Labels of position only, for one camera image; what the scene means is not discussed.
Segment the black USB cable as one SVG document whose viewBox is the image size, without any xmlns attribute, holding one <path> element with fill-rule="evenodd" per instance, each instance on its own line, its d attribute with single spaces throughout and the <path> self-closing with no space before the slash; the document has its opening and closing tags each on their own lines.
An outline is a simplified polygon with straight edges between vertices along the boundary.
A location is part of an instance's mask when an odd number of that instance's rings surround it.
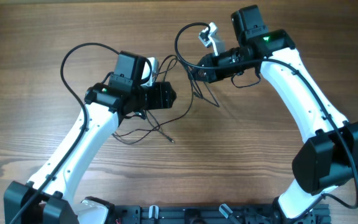
<svg viewBox="0 0 358 224">
<path fill-rule="evenodd" d="M 159 65 L 159 68 L 157 70 L 157 76 L 155 77 L 155 81 L 157 81 L 157 78 L 159 75 L 162 75 L 162 79 L 160 80 L 161 82 L 164 82 L 167 78 L 167 73 L 172 70 L 173 68 L 175 68 L 175 66 L 177 65 L 177 63 L 179 62 L 179 59 L 176 55 L 168 55 L 166 56 L 162 63 Z M 191 74 L 191 69 L 188 65 L 185 65 L 184 63 L 180 62 L 181 66 L 183 67 L 184 71 L 187 73 L 187 77 L 190 81 L 190 86 L 191 86 L 191 91 L 193 96 L 206 101 L 207 103 L 219 108 L 220 105 L 217 101 L 217 99 L 215 98 L 215 96 L 213 95 L 212 91 L 210 90 L 209 86 L 204 82 L 204 86 L 206 87 L 208 93 L 210 94 L 210 96 L 212 97 L 212 101 L 207 99 L 206 96 L 203 94 L 203 92 L 201 91 L 201 88 L 198 84 L 198 82 L 195 80 L 194 76 Z"/>
</svg>

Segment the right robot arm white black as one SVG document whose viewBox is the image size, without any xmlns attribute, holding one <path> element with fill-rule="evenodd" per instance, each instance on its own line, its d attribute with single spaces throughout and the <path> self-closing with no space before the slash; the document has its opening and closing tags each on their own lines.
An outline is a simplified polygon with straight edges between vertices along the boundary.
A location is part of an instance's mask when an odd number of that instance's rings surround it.
<svg viewBox="0 0 358 224">
<path fill-rule="evenodd" d="M 190 80 L 213 83 L 254 69 L 279 94 L 301 133 L 291 164 L 294 180 L 271 205 L 247 206 L 248 223 L 327 223 L 321 204 L 354 181 L 358 207 L 358 122 L 350 123 L 325 97 L 285 30 L 268 30 L 256 5 L 231 15 L 238 46 L 226 49 L 214 23 L 202 23 L 199 40 L 213 52 L 191 66 Z"/>
</svg>

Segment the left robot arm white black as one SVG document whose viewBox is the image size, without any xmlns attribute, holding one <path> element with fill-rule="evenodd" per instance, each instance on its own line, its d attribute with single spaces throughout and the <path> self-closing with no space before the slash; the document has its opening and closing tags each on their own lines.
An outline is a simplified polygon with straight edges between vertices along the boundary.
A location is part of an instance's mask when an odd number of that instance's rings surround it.
<svg viewBox="0 0 358 224">
<path fill-rule="evenodd" d="M 75 124 L 50 159 L 26 184 L 13 181 L 6 189 L 6 223 L 115 222 L 113 204 L 73 199 L 96 153 L 124 119 L 172 107 L 176 93 L 169 82 L 156 82 L 157 69 L 154 57 L 119 52 L 114 71 L 87 90 Z"/>
</svg>

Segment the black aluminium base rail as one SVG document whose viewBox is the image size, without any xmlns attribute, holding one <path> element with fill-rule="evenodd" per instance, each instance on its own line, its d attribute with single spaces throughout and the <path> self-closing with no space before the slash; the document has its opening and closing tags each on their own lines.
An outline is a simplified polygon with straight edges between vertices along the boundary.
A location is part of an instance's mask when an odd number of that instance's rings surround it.
<svg viewBox="0 0 358 224">
<path fill-rule="evenodd" d="M 219 207 L 150 207 L 116 205 L 109 223 L 122 224 L 191 224 L 191 223 L 285 223 L 271 204 L 230 206 L 224 215 Z"/>
</svg>

